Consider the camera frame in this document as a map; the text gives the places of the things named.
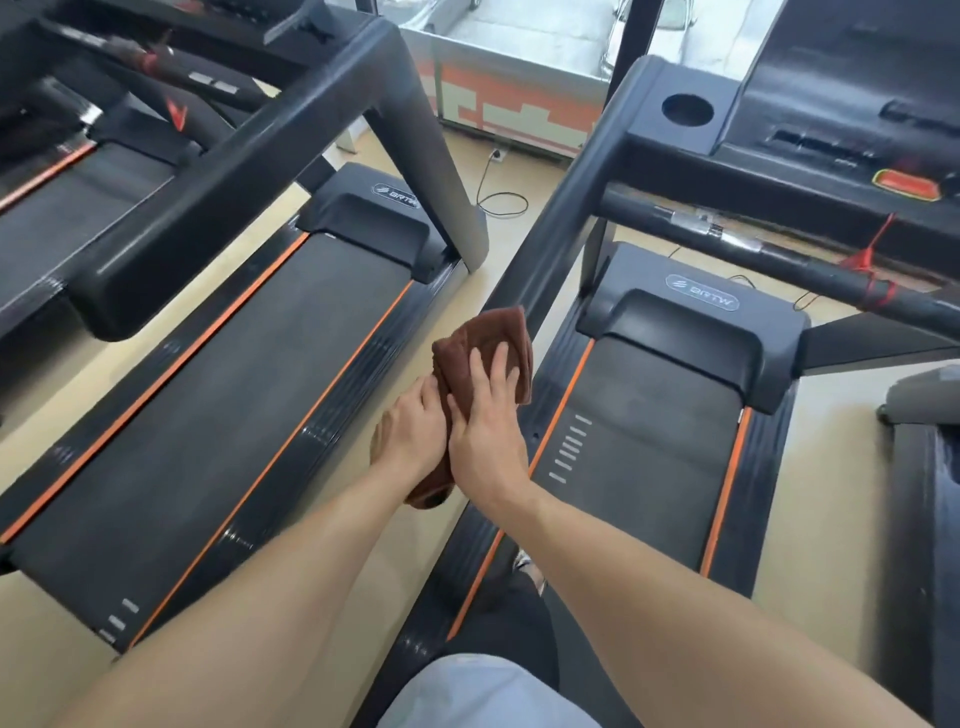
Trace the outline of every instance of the black pants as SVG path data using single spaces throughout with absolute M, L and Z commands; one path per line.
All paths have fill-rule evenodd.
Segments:
M 550 612 L 522 571 L 492 579 L 477 591 L 463 625 L 441 650 L 446 655 L 494 655 L 560 689 L 560 664 Z

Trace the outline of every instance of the person's left hand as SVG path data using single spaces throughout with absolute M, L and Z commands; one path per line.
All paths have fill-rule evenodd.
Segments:
M 446 451 L 446 417 L 437 379 L 421 376 L 383 413 L 370 442 L 371 465 L 383 465 L 412 490 Z

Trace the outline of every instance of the beige floor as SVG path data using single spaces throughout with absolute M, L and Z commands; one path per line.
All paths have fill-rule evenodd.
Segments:
M 447 140 L 472 192 L 491 146 L 453 133 L 447 134 Z M 393 170 L 371 134 L 361 139 L 359 148 L 356 160 Z M 389 390 L 378 393 L 382 401 L 391 401 L 427 370 L 430 341 L 480 309 L 562 175 L 559 167 L 517 152 L 492 165 L 484 191 L 522 192 L 530 200 L 530 210 L 518 219 L 489 221 L 487 263 L 456 294 Z M 301 190 L 290 190 L 136 337 L 118 344 L 81 337 L 21 387 L 7 403 L 8 422 L 0 429 L 0 490 L 235 269 L 303 198 Z M 664 255 L 674 249 L 670 243 L 632 231 L 623 231 L 622 238 Z M 738 272 L 688 251 L 675 257 L 724 276 Z M 575 275 L 576 271 L 537 337 L 538 361 L 574 296 Z M 801 293 L 777 281 L 750 277 L 762 290 L 789 300 Z M 808 311 L 816 323 L 852 313 L 823 299 Z M 756 585 L 756 602 L 764 609 L 790 620 L 868 671 L 873 664 L 884 475 L 873 409 L 887 387 L 906 373 L 879 370 L 803 382 Z M 372 422 L 367 423 L 332 473 L 322 473 L 325 485 L 307 508 L 337 493 L 363 469 L 371 429 Z M 348 723 L 463 505 L 458 495 L 435 511 L 403 509 L 396 514 L 361 572 L 330 647 L 312 670 L 289 725 L 325 728 Z M 22 575 L 0 577 L 0 705 L 5 725 L 44 724 L 59 705 L 108 669 L 112 658 L 111 650 Z

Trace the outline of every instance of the treadmill belt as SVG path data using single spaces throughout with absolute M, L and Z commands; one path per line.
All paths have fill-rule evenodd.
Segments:
M 691 569 L 703 558 L 742 402 L 731 388 L 613 338 L 597 341 L 533 479 Z M 561 694 L 604 728 L 639 722 L 549 588 Z
M 24 528 L 18 566 L 87 624 L 125 615 L 130 639 L 409 281 L 308 238 Z
M 0 310 L 149 197 L 169 164 L 106 144 L 0 214 Z

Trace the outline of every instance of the brtw logo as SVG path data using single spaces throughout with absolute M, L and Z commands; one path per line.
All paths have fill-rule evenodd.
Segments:
M 736 296 L 718 291 L 716 288 L 710 288 L 696 280 L 672 274 L 666 277 L 666 284 L 675 291 L 686 293 L 687 296 L 700 299 L 704 303 L 715 305 L 717 308 L 723 308 L 725 311 L 735 311 L 740 307 L 740 301 Z
M 374 195 L 386 197 L 388 200 L 393 200 L 395 203 L 400 203 L 401 205 L 407 205 L 413 209 L 420 209 L 420 200 L 409 192 L 404 192 L 402 189 L 378 182 L 373 186 L 372 190 Z

